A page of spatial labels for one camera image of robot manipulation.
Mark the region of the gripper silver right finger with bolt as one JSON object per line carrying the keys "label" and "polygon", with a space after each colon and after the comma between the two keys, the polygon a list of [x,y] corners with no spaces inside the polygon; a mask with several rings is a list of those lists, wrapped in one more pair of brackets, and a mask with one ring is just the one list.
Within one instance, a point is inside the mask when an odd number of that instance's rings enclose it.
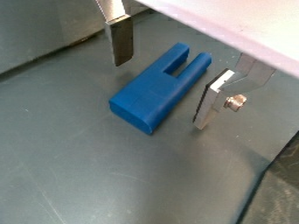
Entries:
{"label": "gripper silver right finger with bolt", "polygon": [[205,85],[193,125],[202,130],[222,108],[237,112],[246,102],[242,94],[261,88],[274,71],[262,61],[241,53],[234,68],[225,68]]}

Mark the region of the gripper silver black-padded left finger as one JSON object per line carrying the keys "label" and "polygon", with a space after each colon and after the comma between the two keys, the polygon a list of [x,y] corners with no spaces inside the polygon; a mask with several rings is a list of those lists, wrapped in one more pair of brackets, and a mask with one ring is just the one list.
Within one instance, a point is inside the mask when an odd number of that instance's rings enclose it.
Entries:
{"label": "gripper silver black-padded left finger", "polygon": [[95,3],[105,19],[113,63],[118,67],[133,57],[133,21],[121,0],[95,0]]}

